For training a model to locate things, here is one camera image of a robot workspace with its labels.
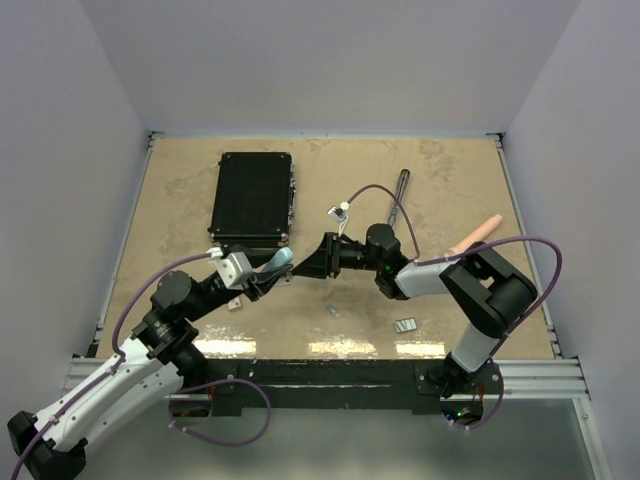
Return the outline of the staple strip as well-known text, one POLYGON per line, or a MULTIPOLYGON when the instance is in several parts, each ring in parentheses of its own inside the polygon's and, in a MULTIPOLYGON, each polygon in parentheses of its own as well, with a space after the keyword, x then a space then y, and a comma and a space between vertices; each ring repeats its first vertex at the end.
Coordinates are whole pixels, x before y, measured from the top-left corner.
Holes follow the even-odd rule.
POLYGON ((328 310, 328 311, 329 311, 333 316, 335 316, 335 317, 339 317, 339 316, 340 316, 340 314, 339 314, 339 312, 338 312, 337 308, 336 308, 333 304, 327 303, 327 304, 326 304, 326 309, 327 309, 327 310, 328 310))

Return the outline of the silver black stapler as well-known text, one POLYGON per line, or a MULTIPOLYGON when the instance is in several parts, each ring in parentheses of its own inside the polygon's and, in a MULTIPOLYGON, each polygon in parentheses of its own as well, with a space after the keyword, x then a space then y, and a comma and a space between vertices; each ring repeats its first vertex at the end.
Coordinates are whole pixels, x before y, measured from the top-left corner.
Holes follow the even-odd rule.
POLYGON ((396 183, 395 193, 394 193, 395 199, 392 202, 391 210, 387 218, 387 223, 390 226, 394 226, 396 222, 397 216, 400 211, 399 205, 407 189, 410 175, 411 175, 411 172, 406 168, 400 171, 400 174, 396 183))

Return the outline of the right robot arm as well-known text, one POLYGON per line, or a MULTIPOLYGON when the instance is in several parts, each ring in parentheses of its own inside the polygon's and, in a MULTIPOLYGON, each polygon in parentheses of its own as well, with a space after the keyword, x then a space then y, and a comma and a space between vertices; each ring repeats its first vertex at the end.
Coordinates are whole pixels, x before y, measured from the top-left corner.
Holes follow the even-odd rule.
POLYGON ((373 272, 376 286, 391 300, 446 293, 455 300, 469 326, 442 364, 425 375, 445 397, 480 382, 480 370, 538 295, 522 272, 483 242, 454 261, 420 264, 402 253, 393 228, 382 223, 368 228, 363 243, 326 233, 293 274, 326 279, 343 269, 373 272))

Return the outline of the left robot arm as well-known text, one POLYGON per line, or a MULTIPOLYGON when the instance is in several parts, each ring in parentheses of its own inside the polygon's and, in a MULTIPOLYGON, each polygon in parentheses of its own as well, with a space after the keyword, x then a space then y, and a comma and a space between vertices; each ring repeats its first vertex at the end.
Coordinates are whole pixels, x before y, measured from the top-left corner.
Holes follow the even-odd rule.
POLYGON ((241 295, 260 299, 292 263, 287 247, 213 247, 154 273, 133 295, 154 286, 150 310, 125 340, 114 328, 111 356, 59 400, 8 421, 18 457, 11 476, 27 469, 35 479, 74 479, 91 451, 149 406, 179 389, 200 390, 207 360, 193 343, 194 322, 241 295))

